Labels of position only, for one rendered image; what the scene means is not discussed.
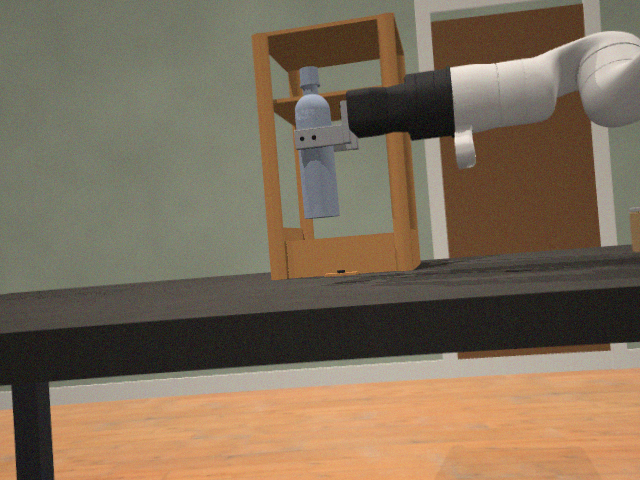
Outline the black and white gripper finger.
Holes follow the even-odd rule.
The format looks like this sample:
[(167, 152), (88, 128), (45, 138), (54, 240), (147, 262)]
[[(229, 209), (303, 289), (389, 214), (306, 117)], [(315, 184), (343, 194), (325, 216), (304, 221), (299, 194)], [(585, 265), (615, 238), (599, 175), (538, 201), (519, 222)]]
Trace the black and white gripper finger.
[(359, 149), (358, 137), (355, 136), (352, 132), (351, 132), (351, 139), (352, 139), (351, 144), (335, 145), (334, 152), (346, 151), (346, 150), (358, 150)]
[(340, 101), (341, 125), (294, 130), (297, 150), (319, 148), (333, 145), (351, 144), (351, 131), (348, 125), (347, 103)]

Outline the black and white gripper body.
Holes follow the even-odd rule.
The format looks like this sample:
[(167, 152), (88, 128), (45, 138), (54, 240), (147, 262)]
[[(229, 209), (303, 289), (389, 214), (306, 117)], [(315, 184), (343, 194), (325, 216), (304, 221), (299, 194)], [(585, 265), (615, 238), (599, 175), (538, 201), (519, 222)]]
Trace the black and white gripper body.
[(446, 66), (406, 74), (404, 82), (348, 90), (350, 131), (358, 138), (409, 131), (412, 141), (452, 135), (458, 168), (473, 167), (473, 133), (501, 124), (497, 65)]

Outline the grey bottle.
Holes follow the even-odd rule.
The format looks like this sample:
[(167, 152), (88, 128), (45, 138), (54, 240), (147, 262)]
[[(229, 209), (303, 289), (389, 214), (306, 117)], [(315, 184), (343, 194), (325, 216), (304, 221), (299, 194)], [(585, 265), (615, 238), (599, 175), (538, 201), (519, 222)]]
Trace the grey bottle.
[[(303, 97), (295, 106), (296, 130), (332, 126), (328, 102), (318, 95), (318, 68), (299, 69)], [(298, 150), (304, 218), (340, 216), (334, 146)]]

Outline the light brown wooden shelving unit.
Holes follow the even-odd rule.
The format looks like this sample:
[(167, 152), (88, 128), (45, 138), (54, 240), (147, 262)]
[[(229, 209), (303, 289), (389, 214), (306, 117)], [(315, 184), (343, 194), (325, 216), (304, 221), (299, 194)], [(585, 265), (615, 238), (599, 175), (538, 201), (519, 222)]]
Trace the light brown wooden shelving unit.
[[(294, 137), (295, 106), (303, 95), (300, 68), (376, 60), (380, 54), (382, 85), (373, 87), (404, 83), (405, 59), (394, 12), (256, 33), (252, 48), (271, 280), (414, 270), (421, 260), (408, 132), (386, 134), (394, 232), (321, 239), (314, 239), (313, 219), (304, 218)], [(269, 55), (288, 72), (290, 98), (273, 100)], [(300, 228), (283, 228), (274, 112), (292, 124)]]

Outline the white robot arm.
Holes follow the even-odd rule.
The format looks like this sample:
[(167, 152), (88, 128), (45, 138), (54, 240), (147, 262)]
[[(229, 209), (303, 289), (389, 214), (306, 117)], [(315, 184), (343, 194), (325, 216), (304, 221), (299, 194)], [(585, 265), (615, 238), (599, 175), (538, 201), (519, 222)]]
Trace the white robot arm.
[(640, 120), (640, 39), (630, 33), (600, 32), (534, 58), (495, 65), (499, 127), (544, 121), (553, 114), (556, 99), (574, 91), (580, 92), (588, 118), (599, 126)]

